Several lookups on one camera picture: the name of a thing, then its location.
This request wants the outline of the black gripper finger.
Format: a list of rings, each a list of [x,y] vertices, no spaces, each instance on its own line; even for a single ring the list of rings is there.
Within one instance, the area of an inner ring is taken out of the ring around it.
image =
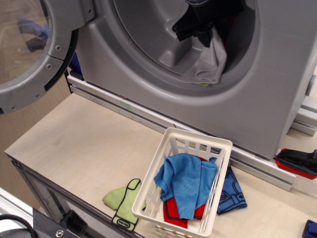
[[[216,23],[216,29],[221,37],[221,40],[224,44],[226,44],[229,33],[232,29],[234,22],[234,17],[225,17],[221,18],[217,23]]]
[[[209,48],[211,44],[211,40],[212,40],[212,32],[211,31],[198,32],[198,39],[204,47]]]

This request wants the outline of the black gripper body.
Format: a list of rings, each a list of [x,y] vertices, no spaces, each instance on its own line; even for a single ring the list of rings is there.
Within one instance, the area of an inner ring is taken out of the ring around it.
[[[198,37],[198,32],[211,31],[221,18],[244,10],[240,0],[188,0],[186,3],[188,9],[172,27],[180,42]]]

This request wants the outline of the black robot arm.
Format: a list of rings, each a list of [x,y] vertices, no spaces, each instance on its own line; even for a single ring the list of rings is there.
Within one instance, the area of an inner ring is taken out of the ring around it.
[[[240,0],[188,0],[186,3],[188,9],[172,31],[180,42],[197,37],[204,47],[210,46],[213,28],[225,43],[235,18],[244,10]]]

